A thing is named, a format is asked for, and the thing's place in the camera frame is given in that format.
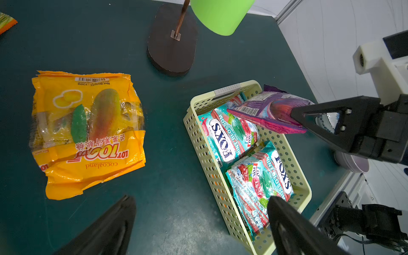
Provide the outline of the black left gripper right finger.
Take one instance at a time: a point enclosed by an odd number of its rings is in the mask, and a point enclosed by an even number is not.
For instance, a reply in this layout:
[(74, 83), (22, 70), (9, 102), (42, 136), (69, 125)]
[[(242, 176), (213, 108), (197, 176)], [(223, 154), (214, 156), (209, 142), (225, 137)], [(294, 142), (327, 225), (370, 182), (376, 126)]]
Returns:
[(269, 198), (269, 227), (279, 255), (346, 255), (280, 197)]

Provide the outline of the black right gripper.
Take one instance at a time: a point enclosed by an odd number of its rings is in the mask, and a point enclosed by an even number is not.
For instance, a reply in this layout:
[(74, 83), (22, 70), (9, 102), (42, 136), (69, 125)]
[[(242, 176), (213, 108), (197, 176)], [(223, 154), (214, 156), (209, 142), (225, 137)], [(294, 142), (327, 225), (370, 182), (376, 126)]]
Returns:
[[(334, 132), (314, 121), (315, 115), (338, 113)], [(379, 98), (358, 96), (292, 109), (291, 117), (334, 149), (367, 159), (408, 163), (408, 96), (388, 105)]]

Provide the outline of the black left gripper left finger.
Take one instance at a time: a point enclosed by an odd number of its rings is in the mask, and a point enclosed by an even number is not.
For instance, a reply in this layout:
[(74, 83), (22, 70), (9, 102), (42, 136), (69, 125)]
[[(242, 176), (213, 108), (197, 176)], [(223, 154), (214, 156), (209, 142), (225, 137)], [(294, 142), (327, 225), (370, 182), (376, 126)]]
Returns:
[(134, 197), (124, 196), (56, 255), (125, 255), (136, 217)]

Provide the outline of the pale green plastic basket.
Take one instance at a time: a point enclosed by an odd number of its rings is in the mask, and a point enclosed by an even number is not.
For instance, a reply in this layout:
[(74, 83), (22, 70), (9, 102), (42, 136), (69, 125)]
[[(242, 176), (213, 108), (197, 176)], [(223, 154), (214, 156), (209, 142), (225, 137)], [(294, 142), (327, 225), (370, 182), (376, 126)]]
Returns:
[[(254, 240), (245, 230), (243, 219), (239, 215), (215, 156), (210, 150), (208, 139), (198, 118), (199, 114), (221, 106), (239, 93), (243, 93), (245, 98), (249, 99), (261, 92), (261, 85), (255, 80), (249, 80), (195, 96), (190, 101), (183, 122), (230, 235), (252, 255), (271, 255), (276, 249), (271, 230), (261, 231)], [(303, 212), (312, 198), (312, 191), (287, 138), (285, 135), (262, 129), (260, 139), (272, 141), (280, 153), (294, 188), (294, 196), (289, 200), (289, 204), (297, 212)]]

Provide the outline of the purple candy bag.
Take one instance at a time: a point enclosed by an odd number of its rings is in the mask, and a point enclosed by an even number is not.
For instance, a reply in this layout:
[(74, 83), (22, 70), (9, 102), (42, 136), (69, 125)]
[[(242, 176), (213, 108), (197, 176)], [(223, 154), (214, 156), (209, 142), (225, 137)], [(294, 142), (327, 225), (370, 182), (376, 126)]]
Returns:
[(264, 91), (227, 111), (265, 129), (281, 134), (306, 133), (307, 129), (291, 117), (297, 107), (313, 105), (308, 99), (277, 87), (264, 85)]

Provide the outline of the yellow Cocoaland gummy bag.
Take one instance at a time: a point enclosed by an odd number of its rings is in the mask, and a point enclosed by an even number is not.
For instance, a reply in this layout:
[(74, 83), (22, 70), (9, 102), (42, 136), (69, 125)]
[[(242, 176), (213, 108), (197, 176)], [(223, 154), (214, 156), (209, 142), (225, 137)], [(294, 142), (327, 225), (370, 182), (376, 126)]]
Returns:
[(146, 164), (145, 118), (124, 73), (39, 71), (29, 147), (50, 200), (83, 194)]

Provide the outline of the teal Fox's Mint Blossom bag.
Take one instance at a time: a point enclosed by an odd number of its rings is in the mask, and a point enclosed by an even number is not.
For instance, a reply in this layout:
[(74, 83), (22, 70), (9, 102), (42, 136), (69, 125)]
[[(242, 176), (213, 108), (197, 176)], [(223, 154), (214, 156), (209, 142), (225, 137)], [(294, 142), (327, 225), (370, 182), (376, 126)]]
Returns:
[(244, 156), (259, 140), (257, 126), (227, 110), (244, 103), (241, 95), (198, 116), (203, 131), (222, 171)]

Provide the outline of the Fox's Fruits bag corner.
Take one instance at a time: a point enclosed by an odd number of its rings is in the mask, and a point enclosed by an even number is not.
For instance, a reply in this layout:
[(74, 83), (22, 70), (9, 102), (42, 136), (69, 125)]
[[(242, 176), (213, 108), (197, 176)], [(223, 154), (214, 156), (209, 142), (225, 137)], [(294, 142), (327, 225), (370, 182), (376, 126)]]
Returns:
[(18, 23), (17, 20), (14, 19), (13, 17), (0, 12), (0, 35), (8, 31), (17, 23)]

